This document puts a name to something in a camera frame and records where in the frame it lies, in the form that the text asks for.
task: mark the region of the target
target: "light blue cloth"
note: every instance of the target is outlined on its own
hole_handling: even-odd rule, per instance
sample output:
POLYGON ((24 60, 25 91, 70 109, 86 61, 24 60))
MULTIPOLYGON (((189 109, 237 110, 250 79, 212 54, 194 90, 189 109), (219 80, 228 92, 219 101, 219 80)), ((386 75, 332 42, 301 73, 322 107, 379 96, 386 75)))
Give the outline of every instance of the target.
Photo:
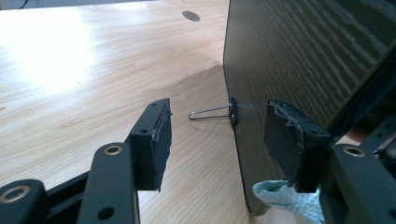
POLYGON ((255 184, 253 192, 256 197, 272 207, 305 217, 313 224, 325 223, 319 203, 320 190, 315 193, 297 193, 287 185, 288 181, 267 180, 255 184))

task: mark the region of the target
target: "wooden panel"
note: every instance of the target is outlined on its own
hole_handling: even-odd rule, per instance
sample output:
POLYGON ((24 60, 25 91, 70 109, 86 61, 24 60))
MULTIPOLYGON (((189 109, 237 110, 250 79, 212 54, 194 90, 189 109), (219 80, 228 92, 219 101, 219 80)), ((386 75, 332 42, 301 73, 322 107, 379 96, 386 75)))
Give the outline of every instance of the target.
POLYGON ((254 197, 252 186, 284 177, 262 143, 262 104, 288 102, 328 129, 342 123, 337 116, 394 50, 393 4, 231 1, 224 72, 229 96, 238 104, 235 138, 254 215, 266 206, 254 197))

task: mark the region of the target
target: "wood grain surface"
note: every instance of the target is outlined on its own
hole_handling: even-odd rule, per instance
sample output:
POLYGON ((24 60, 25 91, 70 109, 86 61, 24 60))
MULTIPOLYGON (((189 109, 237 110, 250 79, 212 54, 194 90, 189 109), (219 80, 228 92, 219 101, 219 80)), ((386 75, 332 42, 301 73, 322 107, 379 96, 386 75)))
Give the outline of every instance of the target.
POLYGON ((123 141, 147 104, 169 97, 171 155, 162 191, 139 192, 143 223, 305 223, 276 209, 251 217, 230 122, 188 120, 228 102, 228 4, 1 11, 0 186, 34 178, 51 189, 86 172, 97 148, 123 141))
POLYGON ((391 1, 231 0, 224 73, 238 104, 234 130, 253 214, 267 208, 251 187, 285 177, 262 142, 262 104, 288 102, 327 129, 341 127, 334 135, 343 134, 368 106, 347 119, 339 114, 395 50, 395 11, 391 1))

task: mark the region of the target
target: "paper clip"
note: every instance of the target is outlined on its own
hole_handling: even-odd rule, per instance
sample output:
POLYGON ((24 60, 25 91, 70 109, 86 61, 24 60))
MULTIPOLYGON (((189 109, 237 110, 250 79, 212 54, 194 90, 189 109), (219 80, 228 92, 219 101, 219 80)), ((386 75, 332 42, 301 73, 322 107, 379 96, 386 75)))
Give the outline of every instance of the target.
POLYGON ((232 97, 230 99, 230 104, 229 105, 224 105, 216 108, 210 108, 206 110, 200 110, 200 111, 193 111, 189 114, 189 119, 190 120, 195 120, 195 119, 217 119, 217 118, 230 118, 231 124, 235 125, 238 122, 238 113, 236 110, 236 102, 235 99, 232 97), (203 117, 195 117, 194 115, 197 114, 203 114, 206 112, 210 111, 215 111, 215 110, 221 110, 224 108, 228 108, 228 115, 219 115, 219 116, 203 116, 203 117))

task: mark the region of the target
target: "wooden table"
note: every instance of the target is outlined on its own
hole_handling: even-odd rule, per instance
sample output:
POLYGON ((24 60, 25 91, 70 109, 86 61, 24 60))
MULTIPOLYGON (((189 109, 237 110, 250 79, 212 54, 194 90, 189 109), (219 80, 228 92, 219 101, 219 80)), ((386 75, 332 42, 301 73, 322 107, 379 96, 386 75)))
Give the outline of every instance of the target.
POLYGON ((188 120, 227 104, 227 12, 225 0, 1 11, 0 186, 51 189, 86 172, 97 148, 169 97, 171 156, 162 192, 139 192, 143 223, 304 222, 275 209, 250 217, 230 122, 188 120))

